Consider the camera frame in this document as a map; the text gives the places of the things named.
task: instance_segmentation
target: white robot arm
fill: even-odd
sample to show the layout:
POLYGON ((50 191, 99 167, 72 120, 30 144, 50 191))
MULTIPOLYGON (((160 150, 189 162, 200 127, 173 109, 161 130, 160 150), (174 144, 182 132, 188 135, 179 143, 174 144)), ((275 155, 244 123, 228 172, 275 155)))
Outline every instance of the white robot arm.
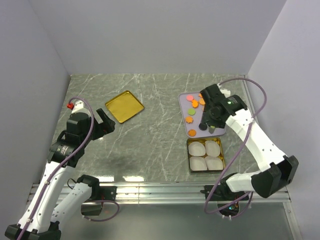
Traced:
POLYGON ((101 108, 97 113, 102 123, 97 122, 81 100, 75 105, 68 104, 68 108, 71 108, 72 112, 67 120, 66 130, 61 132, 50 147, 45 171, 31 204, 18 224, 8 226, 5 231, 5 236, 10 240, 59 240, 65 223, 85 201, 101 200, 99 179, 83 175, 78 178, 68 196, 56 206, 64 184, 85 153, 85 147, 91 140, 99 139, 115 130, 115 122, 108 118, 101 108), (60 167, 67 158, 69 161, 60 167))
POLYGON ((220 89, 217 84, 200 93, 205 101, 205 108, 199 128, 224 128, 228 125, 244 141, 251 124, 245 145, 256 160, 259 171, 226 176, 221 181, 219 191, 221 192, 221 188, 228 188, 223 192, 257 192, 261 197, 268 198, 290 184, 299 165, 298 160, 294 156, 288 157, 275 146, 252 118, 241 98, 237 95, 230 96, 230 92, 220 89))

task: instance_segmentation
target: marble table surface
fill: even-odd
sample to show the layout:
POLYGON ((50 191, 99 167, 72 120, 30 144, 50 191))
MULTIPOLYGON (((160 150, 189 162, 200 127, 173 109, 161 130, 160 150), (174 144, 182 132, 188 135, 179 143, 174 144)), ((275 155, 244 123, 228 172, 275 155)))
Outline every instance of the marble table surface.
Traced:
MULTIPOLYGON (((98 108, 116 122, 115 131, 92 141, 79 160, 74 178, 91 175, 101 182, 214 182, 215 174, 189 174, 187 134, 178 102, 181 93, 198 92, 234 75, 216 74, 75 74, 71 76, 53 142, 65 129, 70 110, 69 98, 85 98, 95 111, 98 108), (118 123, 105 103, 129 90, 145 109, 118 123)), ((246 99, 241 81, 228 82, 225 88, 246 99)), ((227 127, 220 136, 226 163, 239 149, 240 138, 227 127)), ((244 149, 227 174, 257 171, 258 166, 244 149)))

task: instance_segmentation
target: lavender tray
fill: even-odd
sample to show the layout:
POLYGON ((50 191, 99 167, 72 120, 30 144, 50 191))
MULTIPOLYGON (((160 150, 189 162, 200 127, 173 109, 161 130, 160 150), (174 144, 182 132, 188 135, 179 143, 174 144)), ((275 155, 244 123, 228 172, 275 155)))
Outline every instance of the lavender tray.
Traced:
POLYGON ((192 95, 193 98, 197 101, 199 101, 199 92, 186 92, 186 93, 181 93, 178 97, 179 99, 179 104, 181 108, 181 113, 183 117, 183 122, 184 122, 184 127, 186 134, 188 135, 189 138, 205 138, 205 137, 213 137, 213 136, 220 136, 226 133, 225 128, 216 128, 213 133, 209 132, 209 128, 207 130, 200 130, 199 129, 199 124, 201 122, 202 118, 202 113, 203 113, 203 106, 199 104, 199 106, 195 109, 195 114, 194 115, 189 115, 188 114, 188 109, 192 109, 192 103, 191 101, 187 100, 187 96, 192 95), (193 123, 187 123, 186 122, 186 117, 191 116, 193 118, 193 123), (194 129, 196 131, 195 136, 189 136, 188 132, 189 130, 194 129))

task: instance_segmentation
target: white wall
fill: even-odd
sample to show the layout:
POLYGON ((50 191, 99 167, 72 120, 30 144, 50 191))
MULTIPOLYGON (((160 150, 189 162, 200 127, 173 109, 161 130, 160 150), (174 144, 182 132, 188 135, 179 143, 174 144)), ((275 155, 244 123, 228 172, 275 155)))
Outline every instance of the white wall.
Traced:
POLYGON ((29 1, 71 74, 247 74, 286 0, 29 1))
POLYGON ((0 1, 0 239, 22 216, 69 76, 28 0, 0 1))
MULTIPOLYGON (((319 9, 319 0, 288 0, 248 74, 268 95, 260 124, 299 160, 288 189, 306 240, 320 236, 319 9)), ((261 94, 250 92, 257 108, 261 94)))

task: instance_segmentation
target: gold tray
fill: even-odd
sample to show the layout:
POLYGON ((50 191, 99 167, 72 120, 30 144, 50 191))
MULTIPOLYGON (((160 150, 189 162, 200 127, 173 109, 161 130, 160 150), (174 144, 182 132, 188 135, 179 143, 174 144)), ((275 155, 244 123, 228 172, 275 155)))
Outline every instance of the gold tray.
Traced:
POLYGON ((224 152, 222 150, 222 144, 221 144, 221 140, 219 137, 202 137, 202 138, 188 138, 186 140, 186 148, 187 148, 187 151, 188 151, 188 165, 189 165, 189 172, 191 174, 206 174, 206 173, 221 173, 223 171, 222 170, 205 170, 205 171, 194 171, 191 169, 190 167, 190 157, 192 157, 192 155, 190 155, 189 153, 189 144, 193 143, 193 142, 198 142, 198 143, 201 143, 203 145, 205 145, 205 142, 206 141, 215 141, 217 144, 219 144, 220 146, 220 155, 218 156, 218 158, 221 159, 222 161, 222 164, 223 164, 223 169, 226 168, 226 162, 225 162, 225 157, 224 157, 224 152))
POLYGON ((128 90, 107 101, 105 106, 121 124, 145 109, 142 103, 128 90))

